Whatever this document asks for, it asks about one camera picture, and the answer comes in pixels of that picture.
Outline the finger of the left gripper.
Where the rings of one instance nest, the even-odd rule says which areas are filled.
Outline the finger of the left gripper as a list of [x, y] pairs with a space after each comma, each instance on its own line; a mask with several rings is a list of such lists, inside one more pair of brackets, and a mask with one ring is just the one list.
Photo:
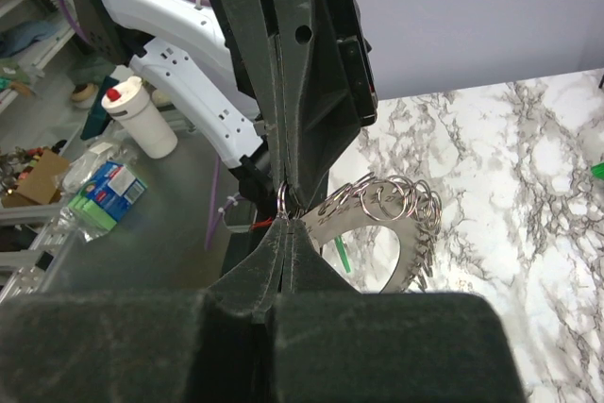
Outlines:
[[260, 108], [271, 179], [287, 180], [282, 42], [276, 0], [210, 0], [226, 39], [238, 88]]
[[287, 133], [286, 177], [307, 209], [329, 167], [359, 134], [342, 55], [326, 0], [276, 0], [282, 42]]

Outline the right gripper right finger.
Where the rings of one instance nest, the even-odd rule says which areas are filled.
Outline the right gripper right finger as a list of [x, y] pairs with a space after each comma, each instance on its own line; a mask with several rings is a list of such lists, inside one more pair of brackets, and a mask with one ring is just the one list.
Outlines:
[[285, 287], [270, 311], [276, 402], [523, 402], [499, 316], [464, 293]]

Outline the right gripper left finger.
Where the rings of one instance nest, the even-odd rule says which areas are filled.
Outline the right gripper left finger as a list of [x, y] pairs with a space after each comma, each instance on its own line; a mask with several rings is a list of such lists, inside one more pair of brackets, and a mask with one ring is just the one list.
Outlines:
[[207, 290], [31, 294], [1, 307], [5, 402], [269, 402], [288, 225]]

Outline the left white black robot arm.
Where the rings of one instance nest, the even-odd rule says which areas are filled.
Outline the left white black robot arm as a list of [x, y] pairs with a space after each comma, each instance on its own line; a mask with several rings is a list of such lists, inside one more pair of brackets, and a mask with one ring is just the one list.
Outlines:
[[302, 210], [378, 98], [356, 0], [73, 0], [95, 50], [168, 94], [241, 194]]

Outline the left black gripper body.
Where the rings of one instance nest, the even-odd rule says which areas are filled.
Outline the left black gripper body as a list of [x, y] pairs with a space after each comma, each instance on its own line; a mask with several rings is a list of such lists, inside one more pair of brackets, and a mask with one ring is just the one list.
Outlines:
[[356, 0], [326, 0], [336, 43], [361, 126], [377, 119], [378, 97], [369, 61], [372, 50], [361, 28], [361, 12]]

